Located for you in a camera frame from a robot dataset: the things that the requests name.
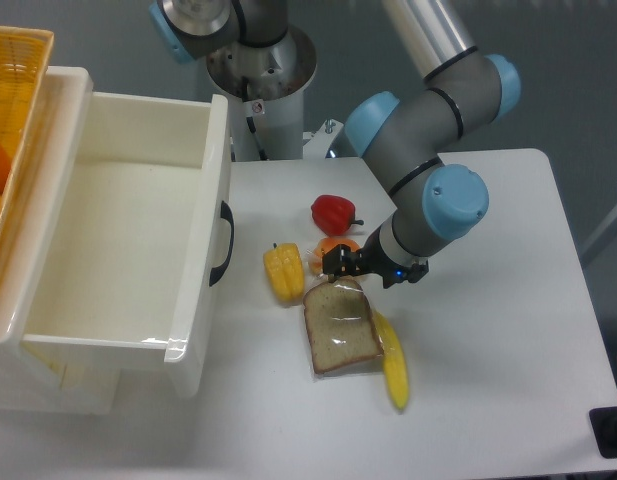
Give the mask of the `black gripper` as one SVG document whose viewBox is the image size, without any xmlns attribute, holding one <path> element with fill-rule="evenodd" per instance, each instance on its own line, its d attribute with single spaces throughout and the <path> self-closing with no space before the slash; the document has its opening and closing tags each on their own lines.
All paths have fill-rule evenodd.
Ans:
<svg viewBox="0 0 617 480">
<path fill-rule="evenodd" d="M 404 266 L 391 260 L 381 250 L 360 248 L 352 251 L 349 245 L 343 243 L 323 256 L 322 265 L 328 281 L 373 274 L 382 279 L 384 289 L 404 282 L 418 283 L 429 272 L 427 261 Z"/>
</svg>

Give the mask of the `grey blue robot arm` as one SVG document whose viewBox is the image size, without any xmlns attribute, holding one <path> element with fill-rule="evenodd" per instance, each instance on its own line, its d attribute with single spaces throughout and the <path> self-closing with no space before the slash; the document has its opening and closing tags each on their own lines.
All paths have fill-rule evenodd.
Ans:
<svg viewBox="0 0 617 480">
<path fill-rule="evenodd" d="M 415 283 L 429 259 L 486 214 L 483 180 L 447 166 L 440 151 L 509 112 L 521 82 L 514 65 L 483 55 L 447 1 L 387 1 L 384 9 L 425 88 L 402 102 L 389 92 L 360 104 L 345 136 L 395 205 L 359 250 L 337 246 L 331 278 L 376 274 L 385 287 Z M 303 152 L 303 92 L 316 70 L 311 40 L 283 1 L 156 1 L 156 29 L 181 63 L 204 60 L 228 98 L 238 161 L 295 159 Z"/>
</svg>

